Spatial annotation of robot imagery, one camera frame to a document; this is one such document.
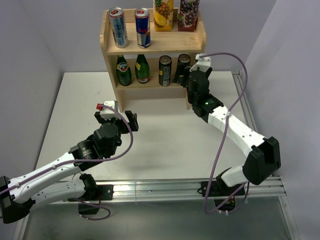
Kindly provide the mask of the perrier lychee green bottle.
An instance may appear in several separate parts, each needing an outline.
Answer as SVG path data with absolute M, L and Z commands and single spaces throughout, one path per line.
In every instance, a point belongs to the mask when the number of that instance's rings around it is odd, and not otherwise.
M 116 76 L 120 85 L 127 87 L 132 83 L 132 72 L 123 55 L 117 56 Z

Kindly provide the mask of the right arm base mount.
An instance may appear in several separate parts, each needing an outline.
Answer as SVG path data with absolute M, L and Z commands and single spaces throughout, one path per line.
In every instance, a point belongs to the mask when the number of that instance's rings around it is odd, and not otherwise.
M 205 197 L 208 181 L 201 181 L 200 188 L 197 190 L 197 193 Z M 235 194 L 235 196 L 245 196 L 247 193 L 245 191 L 245 187 L 241 184 L 237 184 L 232 187 L 228 187 L 222 180 L 215 180 L 211 183 L 208 197 L 228 197 L 234 191 L 236 191 L 239 187 L 240 190 Z M 236 209 L 236 197 L 232 196 L 224 205 L 222 205 L 219 210 L 224 212 L 233 211 Z

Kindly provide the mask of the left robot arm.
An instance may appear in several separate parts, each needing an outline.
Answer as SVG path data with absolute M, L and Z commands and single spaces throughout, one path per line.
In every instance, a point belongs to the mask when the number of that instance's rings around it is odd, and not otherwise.
M 84 172 L 103 162 L 126 155 L 116 155 L 123 134 L 138 131 L 138 116 L 126 110 L 125 116 L 110 109 L 107 117 L 101 110 L 94 116 L 100 127 L 87 139 L 70 148 L 53 162 L 25 175 L 0 178 L 0 218 L 11 224 L 26 217 L 32 210 L 62 199 L 89 201 L 96 197 L 98 187 L 90 174 Z

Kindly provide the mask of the red bull can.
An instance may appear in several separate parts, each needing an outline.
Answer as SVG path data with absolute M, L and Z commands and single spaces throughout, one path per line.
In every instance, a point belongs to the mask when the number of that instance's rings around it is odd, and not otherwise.
M 146 8 L 134 11 L 137 44 L 141 48 L 148 48 L 151 44 L 150 12 Z
M 126 29 L 124 10 L 120 7 L 113 7 L 108 10 L 108 16 L 115 45 L 118 48 L 127 47 L 129 44 L 129 40 Z

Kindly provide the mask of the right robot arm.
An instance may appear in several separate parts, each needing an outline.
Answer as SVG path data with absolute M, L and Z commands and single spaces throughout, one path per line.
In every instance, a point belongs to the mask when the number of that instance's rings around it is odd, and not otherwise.
M 243 152 L 246 160 L 243 165 L 230 167 L 221 172 L 211 184 L 217 195 L 232 193 L 244 183 L 261 184 L 281 167 L 279 141 L 255 132 L 236 118 L 224 104 L 210 94 L 209 75 L 212 68 L 203 72 L 191 70 L 189 65 L 179 65 L 173 79 L 174 83 L 186 88 L 187 100 L 193 112 L 206 123 L 220 131 Z

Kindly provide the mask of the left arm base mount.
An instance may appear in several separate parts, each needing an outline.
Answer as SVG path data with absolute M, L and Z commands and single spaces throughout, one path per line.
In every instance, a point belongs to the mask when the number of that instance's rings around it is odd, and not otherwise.
M 86 221 L 102 221 L 111 217 L 111 210 L 103 205 L 103 201 L 110 201 L 113 198 L 113 185 L 98 186 L 97 190 L 90 199 L 84 197 L 68 198 L 68 202 L 78 203 L 79 216 Z M 94 217 L 99 210 L 107 212 L 106 216 Z

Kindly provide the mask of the black yellow can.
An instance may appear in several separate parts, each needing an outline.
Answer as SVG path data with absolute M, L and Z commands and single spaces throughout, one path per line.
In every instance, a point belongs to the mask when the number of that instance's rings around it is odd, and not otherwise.
M 180 65 L 189 66 L 191 63 L 191 56 L 187 53 L 182 53 L 178 56 L 177 67 Z
M 168 55 L 162 55 L 159 58 L 158 65 L 158 82 L 161 86 L 167 87 L 170 85 L 172 71 L 172 58 Z

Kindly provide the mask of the green bottle yellow label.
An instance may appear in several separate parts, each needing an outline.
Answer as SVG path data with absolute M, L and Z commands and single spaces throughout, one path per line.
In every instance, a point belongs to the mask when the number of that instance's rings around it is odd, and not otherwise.
M 150 80 L 150 67 L 144 54 L 137 55 L 135 77 L 140 84 L 146 84 Z

